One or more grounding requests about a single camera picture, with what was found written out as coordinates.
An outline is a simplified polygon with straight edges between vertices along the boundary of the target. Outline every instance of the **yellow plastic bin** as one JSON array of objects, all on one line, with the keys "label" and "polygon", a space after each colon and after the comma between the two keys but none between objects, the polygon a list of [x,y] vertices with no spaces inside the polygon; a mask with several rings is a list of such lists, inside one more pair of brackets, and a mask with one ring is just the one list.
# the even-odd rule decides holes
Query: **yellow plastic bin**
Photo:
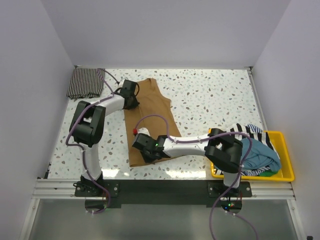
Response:
[{"label": "yellow plastic bin", "polygon": [[[284,135],[280,131],[266,131],[270,141],[279,154],[282,168],[273,176],[242,176],[242,180],[259,180],[259,181],[275,181],[275,182],[292,182],[295,180],[294,171],[291,166],[287,145]],[[216,175],[216,169],[211,163],[211,174],[214,178],[223,179],[223,175]]]}]

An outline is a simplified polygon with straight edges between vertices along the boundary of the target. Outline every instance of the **wall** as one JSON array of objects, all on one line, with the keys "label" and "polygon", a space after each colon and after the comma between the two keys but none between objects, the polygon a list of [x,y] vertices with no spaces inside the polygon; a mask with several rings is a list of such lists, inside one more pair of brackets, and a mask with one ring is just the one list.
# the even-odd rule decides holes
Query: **wall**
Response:
[{"label": "wall", "polygon": [[290,0],[42,0],[74,65],[253,66]]},{"label": "wall", "polygon": [[308,235],[319,238],[320,2],[292,0],[253,68],[270,130],[285,135]]},{"label": "wall", "polygon": [[66,109],[73,65],[39,0],[0,4],[0,239],[19,238]]}]

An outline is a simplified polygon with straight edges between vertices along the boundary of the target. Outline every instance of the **brown towel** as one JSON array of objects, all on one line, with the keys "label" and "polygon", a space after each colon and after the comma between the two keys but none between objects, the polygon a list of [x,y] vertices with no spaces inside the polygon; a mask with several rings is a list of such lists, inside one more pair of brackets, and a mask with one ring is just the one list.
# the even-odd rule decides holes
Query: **brown towel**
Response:
[{"label": "brown towel", "polygon": [[[140,92],[137,95],[137,100],[139,101],[140,105],[132,110],[124,110],[130,167],[148,165],[148,163],[145,163],[140,151],[132,147],[135,137],[133,134],[133,129],[141,118],[151,114],[161,115],[169,123],[169,134],[171,136],[181,137],[175,123],[174,116],[170,110],[171,100],[162,96],[156,80],[153,78],[148,78],[146,80],[139,81],[138,84],[140,87]],[[159,135],[167,134],[165,121],[156,116],[151,116],[144,119],[137,127],[137,129],[140,128],[147,128],[150,136],[153,139],[157,139]],[[155,163],[169,159],[171,158],[162,158],[161,160],[156,160]]]}]

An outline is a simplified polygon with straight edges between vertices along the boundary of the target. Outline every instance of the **table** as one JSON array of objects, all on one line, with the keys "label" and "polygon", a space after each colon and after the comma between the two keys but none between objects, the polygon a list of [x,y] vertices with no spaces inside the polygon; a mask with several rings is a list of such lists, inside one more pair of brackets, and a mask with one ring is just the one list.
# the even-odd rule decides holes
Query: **table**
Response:
[{"label": "table", "polygon": [[[223,69],[108,69],[117,79],[141,81],[155,78],[161,93],[171,99],[171,111],[182,136],[197,136],[208,128],[224,129],[234,123],[262,128],[257,103],[246,70]],[[107,74],[115,90],[117,85]],[[110,94],[105,87],[100,98]],[[95,101],[98,98],[85,99]],[[80,149],[67,147],[75,109],[69,100],[58,140],[50,161],[48,179],[79,179],[82,174]],[[148,166],[130,167],[123,110],[105,118],[99,142],[99,160],[104,179],[212,179],[210,162],[203,156],[182,156]]]}]

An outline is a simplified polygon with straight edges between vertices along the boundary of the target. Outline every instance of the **laundry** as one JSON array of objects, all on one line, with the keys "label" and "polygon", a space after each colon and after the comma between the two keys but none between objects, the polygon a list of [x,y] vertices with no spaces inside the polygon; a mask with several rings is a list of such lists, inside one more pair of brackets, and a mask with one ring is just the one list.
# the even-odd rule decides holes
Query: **laundry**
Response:
[{"label": "laundry", "polygon": [[[102,79],[105,72],[100,71]],[[97,98],[104,89],[104,83],[97,73],[97,68],[77,67],[73,71],[66,96],[70,99]]]},{"label": "laundry", "polygon": [[[270,177],[281,169],[280,157],[271,143],[268,133],[263,132],[260,127],[253,124],[243,126],[236,123],[228,127],[226,132],[243,132],[248,134],[252,140],[252,149],[244,161],[242,176]],[[249,147],[249,140],[242,135],[235,135],[234,137],[244,144],[242,147],[242,156],[244,156]],[[215,174],[223,175],[223,171],[215,167]]]}]

